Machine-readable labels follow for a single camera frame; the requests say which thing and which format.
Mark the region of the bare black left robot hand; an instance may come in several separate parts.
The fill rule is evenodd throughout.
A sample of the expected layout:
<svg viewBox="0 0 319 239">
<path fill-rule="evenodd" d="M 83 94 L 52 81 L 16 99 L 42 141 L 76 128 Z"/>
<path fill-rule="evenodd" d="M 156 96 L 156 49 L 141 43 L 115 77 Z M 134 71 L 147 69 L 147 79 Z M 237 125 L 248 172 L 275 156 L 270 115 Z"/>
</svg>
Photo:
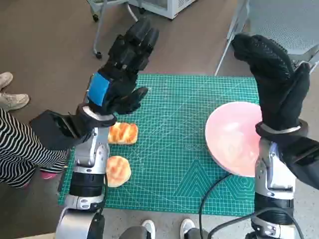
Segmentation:
<svg viewBox="0 0 319 239">
<path fill-rule="evenodd" d="M 141 106 L 148 89 L 136 87 L 138 73 L 149 63 L 158 37 L 159 31 L 147 18 L 117 36 L 106 64 L 93 74 L 88 87 L 88 105 L 93 112 L 125 115 Z"/>
</svg>

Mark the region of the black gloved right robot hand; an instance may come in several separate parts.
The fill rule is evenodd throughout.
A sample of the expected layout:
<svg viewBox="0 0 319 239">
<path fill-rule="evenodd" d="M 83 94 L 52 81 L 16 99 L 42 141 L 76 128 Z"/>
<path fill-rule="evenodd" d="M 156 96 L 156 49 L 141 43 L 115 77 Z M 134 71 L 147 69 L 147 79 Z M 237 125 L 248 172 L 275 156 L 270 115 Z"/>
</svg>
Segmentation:
<svg viewBox="0 0 319 239">
<path fill-rule="evenodd" d="M 287 51 L 261 35 L 238 34 L 231 45 L 256 80 L 263 124 L 277 131 L 298 127 L 310 87 L 309 64 L 293 67 Z"/>
</svg>

